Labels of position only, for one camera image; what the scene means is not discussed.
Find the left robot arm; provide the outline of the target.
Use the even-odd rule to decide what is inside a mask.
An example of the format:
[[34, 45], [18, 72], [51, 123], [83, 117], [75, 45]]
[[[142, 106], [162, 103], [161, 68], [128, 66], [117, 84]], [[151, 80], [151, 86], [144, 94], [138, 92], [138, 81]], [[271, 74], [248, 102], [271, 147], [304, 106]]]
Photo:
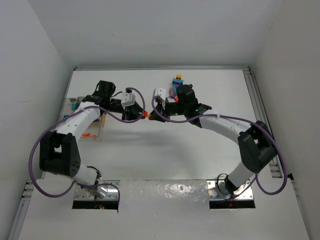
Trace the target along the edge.
[[68, 177], [78, 184], [93, 186], [98, 180], [98, 171], [85, 166], [81, 161], [78, 141], [88, 127], [103, 114], [126, 124], [145, 117], [146, 103], [139, 105], [137, 89], [128, 87], [120, 99], [113, 98], [116, 86], [113, 82], [99, 81], [91, 95], [80, 102], [75, 112], [51, 127], [40, 138], [39, 168], [48, 173]]

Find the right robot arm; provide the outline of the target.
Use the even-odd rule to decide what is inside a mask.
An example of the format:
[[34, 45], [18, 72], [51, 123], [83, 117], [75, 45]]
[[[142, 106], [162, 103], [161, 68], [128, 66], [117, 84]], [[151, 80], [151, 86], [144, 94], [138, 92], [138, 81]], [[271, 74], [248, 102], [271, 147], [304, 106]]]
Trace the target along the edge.
[[214, 131], [239, 147], [240, 163], [217, 185], [221, 194], [233, 195], [249, 178], [258, 174], [277, 156], [273, 138], [264, 122], [223, 117], [211, 106], [198, 101], [191, 84], [179, 86], [176, 93], [178, 99], [169, 101], [167, 91], [156, 88], [153, 91], [153, 111], [149, 119], [170, 122], [171, 116], [184, 116], [186, 123]]

